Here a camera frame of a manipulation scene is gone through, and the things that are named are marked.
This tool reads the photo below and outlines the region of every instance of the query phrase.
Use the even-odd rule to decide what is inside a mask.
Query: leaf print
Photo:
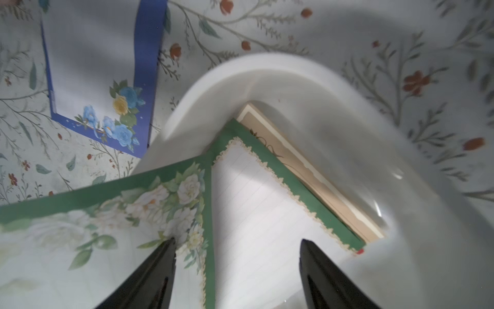
[[[29,141],[31,142],[31,145],[33,145],[33,140],[31,139],[31,134],[29,133],[26,126],[20,121],[19,121],[19,125],[21,126],[22,130],[24,131],[24,134],[26,134],[26,136],[28,137]]]
[[[91,258],[91,253],[92,249],[82,250],[81,252],[77,253],[76,257],[70,264],[69,270],[81,268],[82,266],[86,265],[86,263],[89,261],[89,258]]]
[[[15,278],[6,284],[0,285],[0,296],[12,296],[30,292],[39,287],[39,285],[34,280]]]
[[[491,82],[491,75],[487,73],[482,77],[482,79],[480,79],[480,91],[486,91],[490,82]]]
[[[120,116],[120,123],[127,127],[133,127],[137,124],[137,117],[132,113]]]
[[[117,249],[117,240],[110,235],[101,235],[94,240],[94,246],[98,249],[112,250]]]
[[[164,24],[165,31],[168,32],[168,34],[170,34],[171,33],[171,16],[170,16],[170,8],[169,7],[166,8],[166,16],[165,16],[164,22],[165,22],[165,24]]]
[[[477,75],[477,60],[474,59],[470,62],[468,68],[466,69],[466,75],[469,81],[475,79],[475,76]]]
[[[31,219],[19,219],[7,223],[3,226],[4,232],[13,232],[20,229],[27,229],[31,225]]]
[[[221,37],[216,33],[216,31],[209,25],[205,19],[199,20],[199,28],[209,36],[220,39]]]
[[[161,183],[161,179],[159,176],[156,176],[155,180],[149,185],[148,190],[156,189]]]
[[[190,261],[187,265],[185,265],[184,268],[189,268],[190,266],[192,266],[194,263],[196,262],[196,258],[194,258],[192,261]]]
[[[135,188],[130,190],[122,191],[122,200],[124,203],[132,204],[135,202],[142,193],[146,192],[143,188]]]
[[[146,248],[153,248],[154,246],[156,245],[159,245],[161,244],[163,241],[161,239],[155,239],[155,240],[152,240],[150,242],[147,242],[145,244],[142,244],[140,246],[138,246],[137,248],[138,249],[146,249]]]
[[[466,36],[468,36],[472,32],[474,22],[475,22],[474,19],[471,19],[468,22],[468,24],[465,26],[465,28],[463,28],[463,30],[460,32],[460,34],[456,38],[457,42],[461,41],[462,39],[464,39]]]
[[[102,176],[98,176],[93,180],[92,184],[104,183],[105,179],[106,179],[106,174]]]
[[[494,99],[494,90],[490,91],[486,95],[486,104],[490,104],[490,102]]]
[[[67,163],[66,167],[69,171],[72,171],[74,167],[76,167],[76,156],[74,156],[72,160],[70,160],[70,162]]]
[[[178,184],[175,182],[175,180],[170,180],[168,182],[163,183],[163,186],[168,189],[170,192],[177,192],[178,190]]]
[[[33,62],[33,66],[31,67],[31,71],[29,73],[29,88],[34,90],[36,88],[36,65]]]

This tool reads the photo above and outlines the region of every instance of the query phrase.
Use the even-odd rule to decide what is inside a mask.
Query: decorative scalloped border
[[[350,251],[352,252],[354,255],[356,255],[357,251],[355,251],[355,249],[352,249],[350,248],[350,245],[349,244],[344,244],[341,239],[338,237],[338,235],[334,234],[333,233],[333,229],[332,228],[327,228],[325,226],[325,224],[321,221],[321,219],[319,219],[317,217],[317,213],[315,212],[311,212],[308,208],[307,208],[307,205],[300,201],[300,196],[299,195],[294,195],[293,192],[291,191],[290,187],[283,182],[283,178],[281,177],[278,177],[276,175],[276,173],[274,172],[274,170],[272,170],[270,167],[268,167],[268,163],[267,162],[262,162],[261,159],[259,158],[259,156],[252,151],[252,147],[251,146],[246,146],[244,144],[244,141],[242,141],[242,139],[238,136],[234,137],[233,139],[231,139],[229,142],[228,142],[228,145],[226,146],[226,149],[221,151],[219,153],[218,156],[216,156],[215,160],[213,161],[213,166],[214,164],[216,164],[216,162],[218,161],[221,161],[223,160],[223,157],[228,153],[228,151],[230,150],[230,148],[234,145],[237,145],[239,144],[241,147],[243,147],[247,153],[249,153],[251,156],[253,156],[254,158],[256,158],[256,161],[259,163],[260,166],[262,166],[266,171],[268,171],[271,176],[276,180],[277,183],[280,184],[281,187],[287,189],[288,191],[288,194],[290,195],[291,199],[294,200],[295,202],[297,202],[297,204],[299,204],[303,209],[304,211],[307,213],[308,216],[310,216],[312,218],[312,220],[314,220],[315,222],[317,222],[320,227],[324,230],[324,232],[326,234],[328,234],[331,238],[333,238],[334,240],[337,241],[337,243],[340,245],[340,247],[345,250],[345,251]]]

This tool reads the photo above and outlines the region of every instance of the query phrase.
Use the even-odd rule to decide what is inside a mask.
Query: red flower print
[[[463,144],[463,150],[465,151],[475,150],[484,146],[485,144],[486,142],[484,141],[483,137],[472,138]]]
[[[311,17],[312,15],[312,10],[309,9],[308,7],[306,7],[305,9],[303,9],[301,12],[300,12],[300,15],[303,17],[303,18],[309,18]]]
[[[22,162],[22,167],[24,167],[25,170],[28,170],[31,168],[31,165],[29,165],[27,160],[24,160],[24,162]]]
[[[170,47],[170,57],[175,60],[178,60],[180,56],[182,55],[182,48],[178,43],[173,43],[173,45]]]
[[[421,71],[416,71],[413,75],[405,77],[403,90],[411,92],[412,95],[419,95],[422,91],[422,87],[428,85],[430,81],[430,75],[424,76]]]
[[[223,15],[228,15],[232,12],[233,2],[229,0],[221,0],[219,4],[219,9]]]
[[[249,41],[242,41],[242,49],[245,51],[250,50],[250,42]]]
[[[10,178],[11,185],[17,185],[17,178],[14,176],[14,174],[8,174],[8,177]]]

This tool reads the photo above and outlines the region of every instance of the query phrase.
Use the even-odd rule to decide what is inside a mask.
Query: notepad page
[[[300,241],[352,258],[241,142],[212,167],[216,307],[274,308],[302,289]]]

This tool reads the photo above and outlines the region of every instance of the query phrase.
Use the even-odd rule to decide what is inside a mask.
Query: green leaf illustration
[[[122,200],[124,203],[132,204],[144,192],[146,192],[144,188],[135,188],[135,189],[122,191],[121,192]]]
[[[184,171],[184,174],[182,175],[183,178],[187,178],[188,176],[192,175],[192,174],[198,174],[198,170],[197,170],[197,167],[199,166],[199,164],[196,164],[195,162],[192,163],[191,166],[189,166],[185,171]]]
[[[204,223],[204,221],[203,221],[203,215],[201,215],[201,214],[196,215],[196,221],[197,221],[200,225],[203,225],[203,223]]]
[[[198,212],[199,213],[202,213],[203,212],[204,205],[205,205],[204,204],[204,197],[201,196],[200,199],[199,199],[199,209],[198,209]]]
[[[96,239],[91,239],[91,240],[89,240],[88,242],[86,242],[86,243],[84,243],[84,244],[82,244],[82,245],[78,246],[78,247],[76,248],[76,250],[77,250],[77,251],[80,251],[80,250],[89,249],[89,248],[91,247],[92,243],[93,243],[95,240],[96,240]]]
[[[33,62],[33,66],[31,67],[31,71],[29,73],[29,88],[35,89],[36,88],[36,65]]]
[[[112,250],[118,248],[117,240],[110,235],[101,235],[94,240],[94,246],[98,249]]]
[[[31,219],[18,219],[3,226],[4,232],[13,232],[20,229],[27,229],[31,225]]]
[[[189,268],[190,266],[192,266],[194,263],[196,262],[196,259],[194,258],[192,261],[190,261],[187,265],[185,265],[184,268]]]
[[[115,89],[113,89],[112,87],[110,87],[110,96],[114,99],[117,97],[117,94],[115,93]]]
[[[159,176],[156,176],[155,180],[149,185],[148,190],[156,189],[161,183],[161,179]]]
[[[167,7],[166,8],[166,16],[165,16],[165,20],[164,20],[164,24],[163,26],[165,27],[165,31],[168,32],[168,34],[170,34],[171,32],[171,16],[170,16],[170,8]]]
[[[37,281],[23,278],[15,278],[6,284],[0,285],[0,296],[20,295],[39,287]]]
[[[70,160],[70,162],[69,162],[69,163],[67,163],[65,166],[67,167],[67,169],[68,169],[69,171],[72,171],[72,170],[74,169],[74,167],[76,167],[76,156],[74,156],[74,157],[72,158],[72,160]]]
[[[477,75],[477,60],[472,60],[472,62],[470,62],[466,70],[466,75],[469,81],[475,79],[475,76]]]
[[[31,142],[31,145],[33,145],[33,140],[31,138],[31,134],[29,133],[28,129],[26,128],[26,126],[19,121],[19,125],[21,126],[22,130],[24,130],[24,134],[26,134],[26,136],[28,137],[29,141]]]
[[[81,268],[82,266],[84,266],[89,261],[91,253],[92,249],[82,250],[81,252],[77,253],[76,257],[70,264],[69,270]]]
[[[170,191],[170,192],[177,192],[178,191],[178,184],[173,179],[165,182],[163,184],[163,186],[165,186],[165,188],[167,188],[168,191]]]
[[[185,180],[185,177],[181,173],[177,172],[177,174],[175,175],[175,182],[177,184],[180,184],[184,180]]]
[[[199,21],[199,28],[209,36],[212,36],[212,37],[215,37],[218,39],[221,38],[218,35],[218,33],[216,33],[216,31],[209,25],[209,23],[205,19],[202,19]]]
[[[132,113],[126,113],[120,116],[120,122],[127,127],[133,127],[137,124],[137,118]]]
[[[97,229],[98,229],[98,227],[97,227],[97,226],[95,226],[95,225],[94,225],[94,224],[92,224],[92,223],[90,223],[90,224],[86,225],[86,226],[85,226],[85,228],[87,228],[87,229],[88,229],[88,230],[90,230],[90,231],[95,231],[95,230],[97,230]]]
[[[187,256],[184,258],[184,262],[188,261],[191,257],[194,256],[194,251],[191,251]]]
[[[121,90],[122,88],[125,88],[125,87],[127,87],[127,80],[123,80],[120,82],[119,90]]]
[[[105,182],[105,179],[106,179],[106,174],[105,174],[105,175],[103,175],[103,176],[98,176],[98,177],[96,177],[96,178],[93,180],[92,184],[99,184],[99,183],[103,183],[103,182]]]
[[[141,222],[139,218],[127,217],[125,219],[129,222],[132,222],[132,226],[139,226],[139,223]]]
[[[147,242],[145,244],[142,244],[140,245],[139,247],[137,247],[138,249],[146,249],[146,248],[153,248],[154,246],[156,245],[159,245],[161,244],[163,241],[161,239],[155,239],[155,240],[152,240],[150,242]]]
[[[36,172],[40,174],[49,174],[51,173],[50,170],[47,170],[43,165],[41,164],[36,164]]]

